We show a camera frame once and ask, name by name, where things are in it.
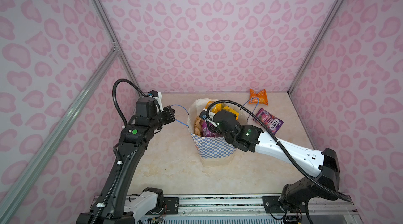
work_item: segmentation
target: metal beam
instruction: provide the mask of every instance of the metal beam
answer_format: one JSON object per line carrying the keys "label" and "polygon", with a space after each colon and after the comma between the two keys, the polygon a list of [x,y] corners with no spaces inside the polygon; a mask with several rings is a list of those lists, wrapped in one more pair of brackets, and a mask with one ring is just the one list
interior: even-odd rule
{"label": "metal beam", "polygon": [[105,28],[105,32],[108,34],[110,42],[113,44],[113,46],[116,48],[116,50],[119,51],[119,57],[122,60],[124,70],[126,71],[129,79],[139,87],[139,84],[134,76],[133,70],[131,69],[126,56],[124,55],[124,52],[119,44],[118,38],[112,28],[112,25],[108,19],[108,15],[106,14],[105,8],[103,7],[101,0],[91,0],[92,4],[95,7],[95,10],[101,19],[101,22],[103,24],[103,27]]}
{"label": "metal beam", "polygon": [[33,156],[28,166],[18,177],[18,180],[10,188],[10,191],[6,194],[0,205],[0,224],[7,224],[14,216],[15,212],[31,190],[31,187],[35,184],[41,172],[48,164],[48,161],[73,126],[78,115],[97,89],[105,74],[108,72],[110,66],[113,64],[114,60],[117,59],[116,56],[118,56],[118,51],[112,49],[83,87],[83,90],[73,101],[70,108],[68,108],[66,114],[59,121],[55,129],[46,138],[39,151],[35,156]]}
{"label": "metal beam", "polygon": [[302,78],[302,75],[304,74],[306,68],[308,67],[308,64],[310,61],[313,59],[316,50],[320,43],[322,42],[323,38],[325,37],[327,31],[330,29],[333,21],[335,20],[335,17],[339,10],[341,9],[342,5],[344,4],[346,0],[335,0],[333,3],[332,7],[330,8],[329,14],[326,16],[325,21],[323,22],[323,25],[321,26],[318,35],[316,36],[314,42],[312,43],[310,49],[308,50],[308,53],[302,62],[300,68],[297,71],[297,74],[295,75],[295,78],[293,82],[291,83],[290,89],[288,90],[288,94],[291,96],[293,92],[295,91],[296,87],[298,86],[298,83],[300,83],[300,80]]}

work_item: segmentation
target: table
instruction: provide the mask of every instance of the table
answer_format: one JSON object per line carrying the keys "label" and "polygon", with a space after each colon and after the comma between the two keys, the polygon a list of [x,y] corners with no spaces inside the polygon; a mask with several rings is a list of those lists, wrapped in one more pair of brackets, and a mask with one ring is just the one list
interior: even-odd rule
{"label": "table", "polygon": [[[260,108],[282,119],[284,125],[276,136],[312,149],[301,121],[285,92],[267,93],[269,105]],[[184,93],[163,94],[163,106],[179,104],[188,109],[199,98],[228,99],[244,104],[249,93]],[[252,111],[255,104],[247,104]],[[174,106],[175,118],[186,123],[187,113]],[[178,122],[164,126],[151,139],[134,173],[128,193],[141,193],[146,187],[156,187],[164,194],[243,194],[281,193],[285,184],[302,178],[297,169],[276,158],[236,150],[233,161],[223,166],[205,168],[196,150],[188,128]]]}

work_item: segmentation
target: pink heart patterned wallpaper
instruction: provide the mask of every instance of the pink heart patterned wallpaper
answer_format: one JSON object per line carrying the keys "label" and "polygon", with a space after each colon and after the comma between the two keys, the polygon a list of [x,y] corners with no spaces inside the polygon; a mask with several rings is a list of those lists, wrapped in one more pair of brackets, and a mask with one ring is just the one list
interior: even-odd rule
{"label": "pink heart patterned wallpaper", "polygon": [[89,0],[0,0],[0,200],[111,46]]}
{"label": "pink heart patterned wallpaper", "polygon": [[[112,86],[128,78],[115,60],[66,138],[43,170],[11,224],[75,223],[99,195],[115,156],[123,122],[112,102]],[[116,97],[126,118],[134,111],[137,95],[127,83],[119,84]]]}
{"label": "pink heart patterned wallpaper", "polygon": [[403,218],[403,0],[348,0],[292,100],[366,224]]}
{"label": "pink heart patterned wallpaper", "polygon": [[334,0],[102,0],[144,90],[286,91]]}

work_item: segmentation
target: fox's candy package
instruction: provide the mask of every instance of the fox's candy package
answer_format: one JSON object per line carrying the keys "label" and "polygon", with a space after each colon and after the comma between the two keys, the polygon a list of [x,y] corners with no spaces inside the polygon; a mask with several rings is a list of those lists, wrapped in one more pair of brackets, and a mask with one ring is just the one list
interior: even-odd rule
{"label": "fox's candy package", "polygon": [[267,127],[269,127],[270,130],[272,130],[273,134],[276,134],[276,131],[279,130],[279,128],[283,125],[283,121],[281,119],[278,119],[277,117],[273,116],[270,114],[268,111],[265,111],[263,108],[261,108],[256,116],[262,121]]}
{"label": "fox's candy package", "polygon": [[259,103],[269,105],[269,102],[267,100],[267,95],[266,95],[266,90],[262,90],[259,93],[256,93],[253,89],[250,89],[250,97],[249,97],[249,103],[250,104],[256,104],[258,103],[258,100],[256,98],[259,98]]}

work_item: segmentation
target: orange snack package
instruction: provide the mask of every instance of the orange snack package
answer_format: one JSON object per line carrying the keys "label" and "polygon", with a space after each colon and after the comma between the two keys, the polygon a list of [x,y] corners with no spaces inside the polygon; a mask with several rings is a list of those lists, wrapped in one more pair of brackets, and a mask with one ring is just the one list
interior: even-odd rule
{"label": "orange snack package", "polygon": [[[253,89],[250,90],[251,96],[249,99],[252,98],[259,98],[259,103],[269,105],[269,102],[267,101],[267,95],[266,95],[266,89],[260,91],[259,93],[256,93]],[[249,101],[250,104],[256,104],[258,103],[257,99],[253,99]]]}

